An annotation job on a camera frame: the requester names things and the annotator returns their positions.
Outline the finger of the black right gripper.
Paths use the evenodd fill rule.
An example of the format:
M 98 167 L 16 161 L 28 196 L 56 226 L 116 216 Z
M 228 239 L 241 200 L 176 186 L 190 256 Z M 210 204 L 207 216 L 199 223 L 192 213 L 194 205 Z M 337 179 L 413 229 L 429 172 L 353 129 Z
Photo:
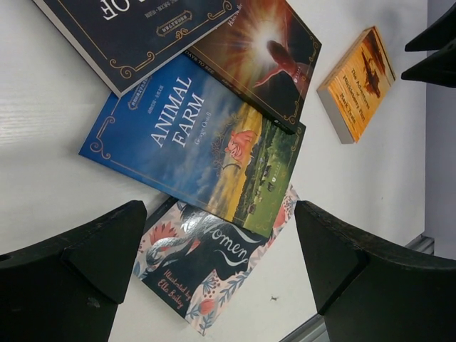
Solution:
M 448 9 L 438 20 L 405 45 L 405 51 L 440 50 L 455 39 L 455 7 Z
M 402 72 L 401 78 L 455 88 L 455 54 L 434 53 Z

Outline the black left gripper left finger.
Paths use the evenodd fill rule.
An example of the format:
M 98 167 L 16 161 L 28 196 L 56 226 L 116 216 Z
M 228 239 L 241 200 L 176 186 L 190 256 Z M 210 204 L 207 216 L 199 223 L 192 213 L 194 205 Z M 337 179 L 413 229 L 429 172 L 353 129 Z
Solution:
M 133 200 L 1 255 L 1 340 L 107 341 L 146 216 L 144 203 Z

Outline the Huckleberry Finn orange book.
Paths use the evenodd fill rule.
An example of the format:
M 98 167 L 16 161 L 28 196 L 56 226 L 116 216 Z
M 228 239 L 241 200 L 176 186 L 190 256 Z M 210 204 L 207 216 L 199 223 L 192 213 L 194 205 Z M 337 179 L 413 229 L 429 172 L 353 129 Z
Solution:
M 395 79 L 378 27 L 363 30 L 317 89 L 342 144 L 360 140 Z

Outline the Little Women floral book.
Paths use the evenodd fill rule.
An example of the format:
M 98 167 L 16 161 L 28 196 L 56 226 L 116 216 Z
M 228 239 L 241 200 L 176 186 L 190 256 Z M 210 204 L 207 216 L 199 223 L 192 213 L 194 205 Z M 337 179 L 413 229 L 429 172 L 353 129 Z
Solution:
M 289 187 L 269 236 L 168 197 L 146 220 L 133 274 L 205 335 L 293 217 Z

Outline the Animal Farm blue book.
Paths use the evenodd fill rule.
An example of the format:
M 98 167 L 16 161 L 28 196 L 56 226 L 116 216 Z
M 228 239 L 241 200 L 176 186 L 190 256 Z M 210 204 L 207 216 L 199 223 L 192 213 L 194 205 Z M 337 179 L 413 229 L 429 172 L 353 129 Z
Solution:
M 186 56 L 110 95 L 80 155 L 268 236 L 304 138 L 277 127 Z

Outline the Three Days to See book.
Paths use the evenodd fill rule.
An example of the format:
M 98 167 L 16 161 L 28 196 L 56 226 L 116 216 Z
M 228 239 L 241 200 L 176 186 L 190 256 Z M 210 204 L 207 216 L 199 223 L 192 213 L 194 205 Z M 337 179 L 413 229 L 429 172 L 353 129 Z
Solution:
M 185 51 L 288 134 L 297 131 L 321 42 L 287 1 L 237 1 L 235 14 Z

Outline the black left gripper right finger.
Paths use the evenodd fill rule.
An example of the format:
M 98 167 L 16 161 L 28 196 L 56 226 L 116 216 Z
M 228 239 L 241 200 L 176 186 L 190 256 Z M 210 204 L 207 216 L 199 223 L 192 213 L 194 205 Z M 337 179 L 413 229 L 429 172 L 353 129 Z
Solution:
M 296 228 L 330 341 L 454 341 L 455 261 L 389 242 L 310 201 Z

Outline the Tale of Two Cities book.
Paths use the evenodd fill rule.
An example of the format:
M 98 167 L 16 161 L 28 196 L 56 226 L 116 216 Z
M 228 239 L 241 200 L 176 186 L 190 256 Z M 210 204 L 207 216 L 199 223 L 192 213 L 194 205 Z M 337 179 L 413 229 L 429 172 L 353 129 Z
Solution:
M 118 97 L 228 21 L 230 0 L 43 0 L 37 7 Z

